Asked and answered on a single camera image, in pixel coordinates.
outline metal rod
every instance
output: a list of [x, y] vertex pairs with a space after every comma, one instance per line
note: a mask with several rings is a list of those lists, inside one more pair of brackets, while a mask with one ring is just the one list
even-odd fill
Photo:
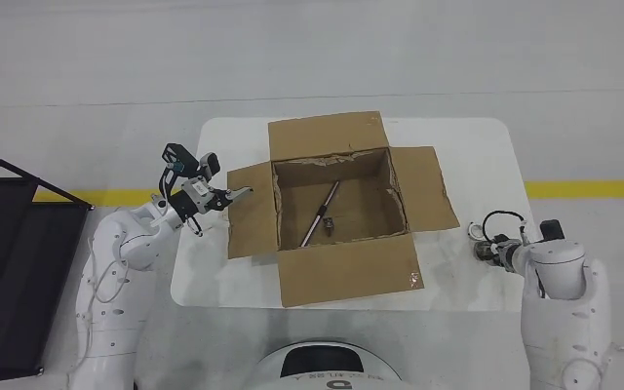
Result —
[[306, 247], [308, 243], [310, 242], [310, 238], [312, 238], [312, 233], [314, 233], [314, 229], [316, 229], [316, 226], [319, 224], [319, 221], [321, 220], [323, 215], [325, 215], [325, 212], [328, 210], [328, 204], [332, 200], [333, 194], [335, 194], [335, 190], [338, 189], [339, 184], [340, 184], [340, 181], [337, 181], [333, 184], [333, 186], [331, 187], [330, 193], [328, 194], [328, 197], [325, 199], [325, 202], [323, 202], [323, 205], [321, 205], [319, 210], [316, 212], [316, 217], [314, 218], [314, 221], [310, 225], [310, 228], [308, 229], [308, 232], [306, 233], [305, 237], [303, 237], [303, 241], [301, 241], [302, 248]]
[[56, 187], [55, 185], [50, 184], [48, 181], [44, 180], [43, 178], [39, 178], [39, 177], [37, 177], [37, 176], [35, 176], [33, 174], [30, 174], [27, 171], [25, 171], [25, 170], [23, 170], [21, 168], [16, 167], [15, 165], [9, 163], [6, 160], [0, 159], [0, 167], [4, 168], [7, 171], [11, 171], [11, 172], [13, 172], [16, 175], [20, 175], [20, 176], [22, 176], [24, 178], [29, 178], [29, 179], [35, 181], [38, 185], [41, 185], [42, 187], [47, 188], [50, 191], [55, 192], [58, 195], [66, 198], [66, 199], [68, 199], [70, 201], [73, 201], [75, 203], [80, 203], [81, 205], [84, 205], [84, 206], [88, 206], [89, 209], [91, 209], [91, 210], [94, 208], [94, 206], [92, 204], [90, 204], [89, 202], [83, 201], [82, 199], [78, 198], [77, 196], [74, 196], [74, 195], [70, 194], [67, 191], [63, 191], [62, 189]]

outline white table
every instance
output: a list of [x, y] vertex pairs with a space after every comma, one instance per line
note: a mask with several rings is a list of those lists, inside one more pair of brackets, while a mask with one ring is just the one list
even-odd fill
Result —
[[[196, 156], [213, 151], [226, 187], [226, 172], [269, 160], [267, 123], [284, 118], [216, 118], [202, 128]], [[523, 278], [472, 256], [466, 227], [493, 210], [515, 211], [535, 228], [509, 132], [489, 118], [383, 118], [391, 146], [436, 148], [447, 193], [460, 228], [413, 234], [425, 289], [318, 303], [315, 309], [520, 311]], [[199, 215], [204, 237], [183, 229], [171, 293], [182, 306], [281, 308], [277, 258], [227, 260], [227, 214]], [[491, 235], [518, 237], [518, 221], [497, 216]]]

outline cardboard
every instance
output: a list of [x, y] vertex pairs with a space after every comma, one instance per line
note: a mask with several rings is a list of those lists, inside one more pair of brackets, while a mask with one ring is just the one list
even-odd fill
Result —
[[278, 250], [277, 214], [273, 199], [271, 163], [262, 163], [227, 173], [228, 188], [246, 185], [253, 189], [251, 202], [230, 207], [228, 257], [271, 254]]
[[271, 161], [388, 146], [379, 112], [349, 112], [269, 123]]
[[[271, 161], [228, 173], [254, 190], [229, 208], [228, 257], [277, 252], [285, 307], [422, 289], [410, 233], [459, 226], [433, 147], [389, 147], [378, 112], [268, 128]], [[337, 180], [333, 233], [299, 248]]]
[[277, 256], [284, 307], [424, 287], [409, 234]]

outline gray floor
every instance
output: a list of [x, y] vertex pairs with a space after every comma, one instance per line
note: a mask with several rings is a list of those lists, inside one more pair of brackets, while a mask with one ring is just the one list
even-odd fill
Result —
[[[0, 156], [67, 189], [153, 188], [164, 145], [193, 150], [215, 117], [380, 110], [499, 119], [524, 180], [622, 179], [623, 12], [621, 0], [6, 0]], [[607, 262], [624, 343], [624, 200], [531, 206]], [[183, 308], [169, 294], [175, 251], [141, 340], [143, 389], [238, 389], [267, 352], [315, 337], [367, 347], [424, 389], [527, 389], [517, 314]], [[0, 390], [63, 388], [86, 257], [83, 243], [47, 373]], [[623, 369], [618, 356], [605, 389]]]
[[[533, 201], [535, 217], [557, 217], [569, 238], [605, 260], [613, 297], [614, 341], [624, 343], [624, 201]], [[90, 216], [86, 233], [112, 209]], [[305, 339], [361, 345], [423, 389], [527, 389], [527, 361], [514, 313], [341, 312], [189, 308], [170, 296], [176, 240], [158, 264], [154, 309], [140, 343], [136, 380], [142, 389], [239, 389], [267, 353]], [[0, 389], [62, 389], [77, 356], [74, 303], [83, 245], [72, 267], [49, 343], [47, 373], [0, 384]], [[615, 356], [604, 389], [624, 381], [624, 354]]]

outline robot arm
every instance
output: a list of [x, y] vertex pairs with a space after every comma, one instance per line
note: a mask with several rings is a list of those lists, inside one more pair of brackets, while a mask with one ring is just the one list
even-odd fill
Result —
[[531, 390], [599, 390], [611, 361], [608, 280], [603, 263], [565, 239], [555, 220], [544, 240], [505, 236], [476, 244], [481, 260], [525, 277], [522, 337]]
[[[195, 221], [201, 237], [195, 214], [222, 211], [253, 191], [210, 187], [220, 170], [213, 153], [198, 162], [184, 147], [170, 143], [163, 158], [167, 168], [161, 194], [137, 209], [107, 215], [89, 242], [76, 299], [80, 359], [71, 372], [72, 389], [133, 389], [138, 341], [156, 288], [151, 265], [185, 222]], [[172, 195], [179, 177], [186, 181]]]

